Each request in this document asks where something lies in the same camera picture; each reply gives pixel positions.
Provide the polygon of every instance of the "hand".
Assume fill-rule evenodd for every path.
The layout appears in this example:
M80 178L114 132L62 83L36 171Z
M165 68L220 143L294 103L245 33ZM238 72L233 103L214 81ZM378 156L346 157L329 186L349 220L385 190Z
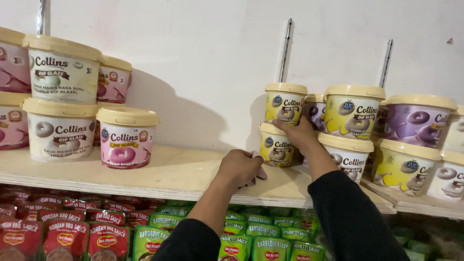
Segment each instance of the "hand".
M289 126L283 121L276 119L272 121L272 124L285 131L287 138L293 146L297 147L304 156L307 155L308 150L313 145L319 145L313 127L305 116L300 118L300 124L298 126Z
M234 193L241 186L251 181L263 164L262 157L251 158L252 154L244 150L231 150L222 159L219 171L214 178L216 184L234 188Z

